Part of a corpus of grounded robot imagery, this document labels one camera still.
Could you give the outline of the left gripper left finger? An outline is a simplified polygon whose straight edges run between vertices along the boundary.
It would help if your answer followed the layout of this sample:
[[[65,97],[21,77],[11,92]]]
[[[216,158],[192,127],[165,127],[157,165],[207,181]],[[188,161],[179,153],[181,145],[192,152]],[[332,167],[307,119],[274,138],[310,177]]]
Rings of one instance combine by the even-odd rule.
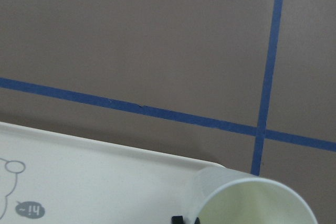
[[[184,224],[183,216],[172,216],[172,224]]]

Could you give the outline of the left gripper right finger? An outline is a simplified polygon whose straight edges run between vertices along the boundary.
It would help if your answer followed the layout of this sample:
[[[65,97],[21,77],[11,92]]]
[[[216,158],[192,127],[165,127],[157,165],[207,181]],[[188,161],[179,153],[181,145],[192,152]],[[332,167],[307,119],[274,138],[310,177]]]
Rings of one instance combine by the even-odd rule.
[[[199,217],[195,219],[194,224],[201,224]]]

